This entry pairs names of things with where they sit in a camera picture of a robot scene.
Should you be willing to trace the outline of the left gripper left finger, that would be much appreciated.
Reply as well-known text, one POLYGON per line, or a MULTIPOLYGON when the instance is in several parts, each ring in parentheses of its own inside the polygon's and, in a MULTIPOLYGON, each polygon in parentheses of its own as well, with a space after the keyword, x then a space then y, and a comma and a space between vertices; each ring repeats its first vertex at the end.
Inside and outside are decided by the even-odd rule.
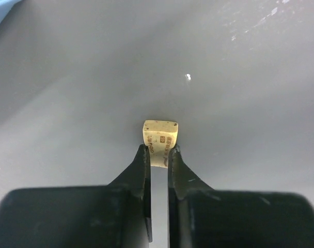
POLYGON ((140 145, 107 185, 12 190, 0 202, 0 247, 148 247, 150 175, 140 145))

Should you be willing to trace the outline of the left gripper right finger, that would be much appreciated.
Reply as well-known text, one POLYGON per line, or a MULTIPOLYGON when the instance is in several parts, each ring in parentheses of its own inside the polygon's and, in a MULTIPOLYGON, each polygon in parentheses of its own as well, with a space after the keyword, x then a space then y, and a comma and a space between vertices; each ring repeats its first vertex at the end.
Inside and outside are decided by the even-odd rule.
POLYGON ((216 190, 168 157, 169 247, 314 247, 314 208, 289 192, 216 190))

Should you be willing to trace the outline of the small orange sticky pad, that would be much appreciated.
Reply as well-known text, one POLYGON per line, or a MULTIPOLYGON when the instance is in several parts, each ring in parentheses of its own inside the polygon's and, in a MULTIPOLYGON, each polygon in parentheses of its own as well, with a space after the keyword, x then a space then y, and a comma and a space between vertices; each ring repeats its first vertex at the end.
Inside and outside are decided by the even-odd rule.
POLYGON ((150 165, 168 168, 170 150, 176 145, 179 125, 165 120, 146 120, 143 125, 144 144, 148 147, 150 165))

